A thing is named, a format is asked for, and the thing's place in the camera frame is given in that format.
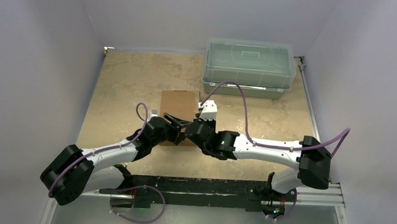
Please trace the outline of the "brown cardboard express box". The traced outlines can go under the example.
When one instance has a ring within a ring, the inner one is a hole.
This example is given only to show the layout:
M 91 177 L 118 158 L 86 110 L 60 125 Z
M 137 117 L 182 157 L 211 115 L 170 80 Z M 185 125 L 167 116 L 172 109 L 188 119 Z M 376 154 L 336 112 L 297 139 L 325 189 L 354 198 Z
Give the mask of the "brown cardboard express box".
M 159 116 L 164 113 L 184 121 L 193 122 L 200 101 L 200 92 L 193 90 L 163 90 Z

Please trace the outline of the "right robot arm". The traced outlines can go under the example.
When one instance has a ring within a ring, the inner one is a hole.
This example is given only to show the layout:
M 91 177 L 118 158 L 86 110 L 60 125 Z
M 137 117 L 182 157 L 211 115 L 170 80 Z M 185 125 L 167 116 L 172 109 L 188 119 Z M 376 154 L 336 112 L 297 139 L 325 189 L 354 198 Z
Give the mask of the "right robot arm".
M 314 137 L 301 141 L 248 140 L 234 131 L 215 131 L 215 124 L 195 119 L 184 131 L 187 139 L 203 154 L 219 160 L 253 159 L 286 166 L 271 174 L 264 192 L 272 200 L 290 190 L 307 186 L 318 190 L 329 187 L 331 153 Z

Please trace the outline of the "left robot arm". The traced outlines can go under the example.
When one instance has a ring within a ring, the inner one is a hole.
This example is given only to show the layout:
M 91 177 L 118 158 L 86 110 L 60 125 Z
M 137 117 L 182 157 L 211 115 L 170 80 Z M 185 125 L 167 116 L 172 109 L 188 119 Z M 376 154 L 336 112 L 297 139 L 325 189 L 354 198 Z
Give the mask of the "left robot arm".
M 165 141 L 175 145 L 185 140 L 182 129 L 190 124 L 169 114 L 151 117 L 134 134 L 115 144 L 92 149 L 66 146 L 41 173 L 40 180 L 48 197 L 67 205 L 82 193 L 90 191 L 96 175 L 119 171 L 116 165 L 134 162 L 148 156 L 155 146 Z

